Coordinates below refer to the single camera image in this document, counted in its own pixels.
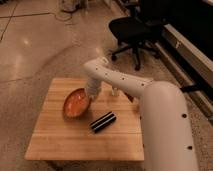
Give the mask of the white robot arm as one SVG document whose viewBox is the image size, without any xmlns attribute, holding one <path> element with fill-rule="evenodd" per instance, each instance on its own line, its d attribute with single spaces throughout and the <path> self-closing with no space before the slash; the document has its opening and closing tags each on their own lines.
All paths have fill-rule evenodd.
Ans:
<svg viewBox="0 0 213 171">
<path fill-rule="evenodd" d="M 146 171 L 199 171 L 186 99 L 168 81 L 112 70 L 106 58 L 84 64 L 86 92 L 99 94 L 103 82 L 139 101 Z"/>
</svg>

